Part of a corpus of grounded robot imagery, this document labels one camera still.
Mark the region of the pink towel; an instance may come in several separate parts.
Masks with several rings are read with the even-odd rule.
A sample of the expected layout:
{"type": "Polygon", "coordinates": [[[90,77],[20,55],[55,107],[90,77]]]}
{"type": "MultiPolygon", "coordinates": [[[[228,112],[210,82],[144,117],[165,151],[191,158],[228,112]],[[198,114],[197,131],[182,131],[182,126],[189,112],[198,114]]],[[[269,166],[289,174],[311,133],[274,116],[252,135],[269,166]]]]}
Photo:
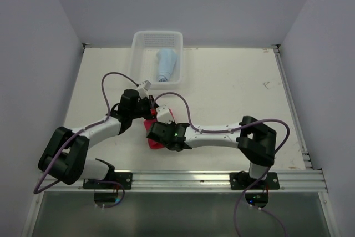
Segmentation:
{"type": "MultiPolygon", "coordinates": [[[[153,122],[156,122],[157,119],[148,119],[148,120],[144,120],[144,127],[146,130],[149,130],[152,123],[153,122]]],[[[151,140],[151,139],[148,139],[148,146],[150,149],[152,150],[157,150],[157,149],[162,149],[162,148],[165,148],[164,145],[162,145],[161,143],[158,143],[154,140],[151,140]]]]}

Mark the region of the light blue towel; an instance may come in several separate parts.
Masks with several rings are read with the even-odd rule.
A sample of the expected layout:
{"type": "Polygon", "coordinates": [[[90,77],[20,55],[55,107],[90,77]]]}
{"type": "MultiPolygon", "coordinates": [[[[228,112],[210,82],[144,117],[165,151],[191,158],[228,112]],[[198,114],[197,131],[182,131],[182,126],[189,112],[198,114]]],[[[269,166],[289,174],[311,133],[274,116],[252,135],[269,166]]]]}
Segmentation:
{"type": "Polygon", "coordinates": [[[161,49],[156,54],[158,59],[158,82],[168,82],[174,71],[178,55],[173,49],[161,49]]]}

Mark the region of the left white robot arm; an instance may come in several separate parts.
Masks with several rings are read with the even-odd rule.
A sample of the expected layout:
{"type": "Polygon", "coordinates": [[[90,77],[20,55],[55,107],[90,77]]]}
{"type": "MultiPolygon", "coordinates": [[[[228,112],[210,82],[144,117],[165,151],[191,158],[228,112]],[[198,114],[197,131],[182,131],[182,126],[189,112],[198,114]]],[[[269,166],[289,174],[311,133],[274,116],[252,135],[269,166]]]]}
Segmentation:
{"type": "Polygon", "coordinates": [[[148,93],[126,89],[120,102],[108,108],[105,117],[82,128],[57,128],[38,163],[42,176],[40,186],[47,175],[67,185],[79,179],[95,180],[102,188],[110,188],[115,182],[115,168],[101,159],[87,159],[88,150],[111,137],[127,131],[135,119],[155,117],[156,104],[148,93]]]}

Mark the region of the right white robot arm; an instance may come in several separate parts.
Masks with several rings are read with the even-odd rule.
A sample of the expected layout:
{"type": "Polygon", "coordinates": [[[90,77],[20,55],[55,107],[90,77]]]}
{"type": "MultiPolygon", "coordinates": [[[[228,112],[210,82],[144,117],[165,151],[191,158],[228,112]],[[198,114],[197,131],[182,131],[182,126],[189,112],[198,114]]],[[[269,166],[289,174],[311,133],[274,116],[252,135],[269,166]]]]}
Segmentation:
{"type": "Polygon", "coordinates": [[[251,116],[244,116],[234,126],[237,128],[153,122],[146,137],[176,152],[199,147],[237,148],[250,162],[249,186],[260,188],[267,182],[267,173],[275,162],[277,133],[251,116]]]}

